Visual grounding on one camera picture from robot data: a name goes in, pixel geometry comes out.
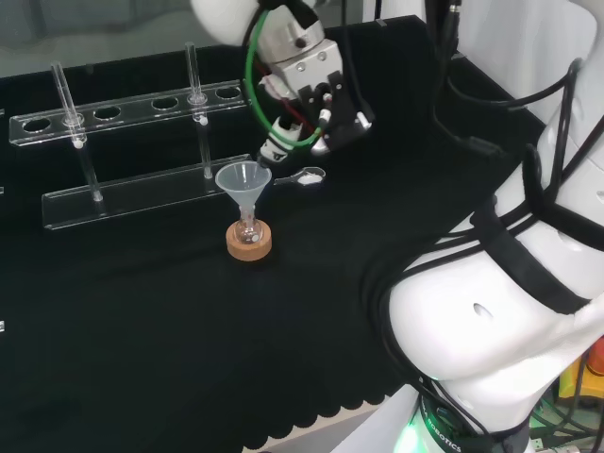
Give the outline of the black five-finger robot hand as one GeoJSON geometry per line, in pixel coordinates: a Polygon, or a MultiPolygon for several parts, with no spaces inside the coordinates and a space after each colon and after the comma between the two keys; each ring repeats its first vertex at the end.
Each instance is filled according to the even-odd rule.
{"type": "Polygon", "coordinates": [[[265,62],[262,54],[257,54],[253,67],[261,72],[258,88],[285,108],[271,122],[273,130],[260,149],[263,158],[285,160],[295,148],[284,139],[310,140],[305,147],[321,156],[345,147],[369,130],[375,115],[362,97],[349,51],[348,45],[325,39],[278,62],[265,62]]]}

